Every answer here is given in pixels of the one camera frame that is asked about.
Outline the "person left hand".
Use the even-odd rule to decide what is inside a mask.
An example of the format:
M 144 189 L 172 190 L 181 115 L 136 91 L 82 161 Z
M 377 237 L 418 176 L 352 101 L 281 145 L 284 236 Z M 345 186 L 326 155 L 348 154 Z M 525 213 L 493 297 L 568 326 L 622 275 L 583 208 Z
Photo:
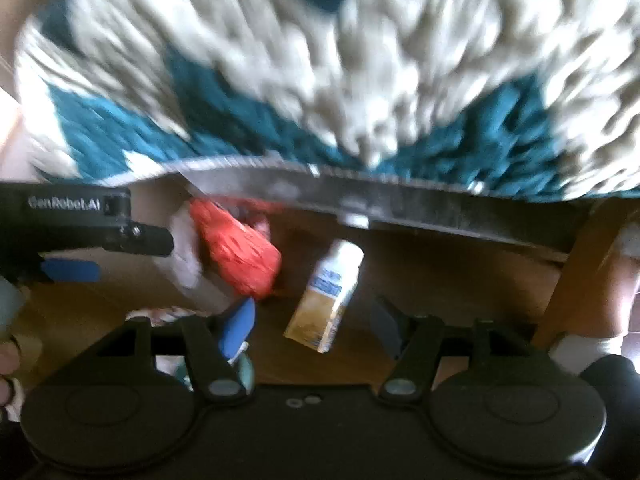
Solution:
M 17 378 L 21 367 L 21 351 L 14 339 L 1 343 L 0 405 L 2 422 L 19 422 L 24 403 L 24 389 Z

